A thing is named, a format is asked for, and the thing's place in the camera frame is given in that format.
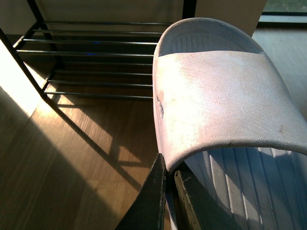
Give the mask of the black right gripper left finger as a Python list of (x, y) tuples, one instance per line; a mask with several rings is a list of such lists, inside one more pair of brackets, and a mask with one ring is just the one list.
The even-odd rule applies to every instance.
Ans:
[(162, 230), (165, 220), (166, 167), (158, 153), (135, 201), (117, 230)]

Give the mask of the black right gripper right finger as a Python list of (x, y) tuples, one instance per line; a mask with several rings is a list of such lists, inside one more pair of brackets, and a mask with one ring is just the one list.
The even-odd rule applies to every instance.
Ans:
[(174, 175), (180, 205), (189, 230), (242, 229), (212, 198), (189, 169)]

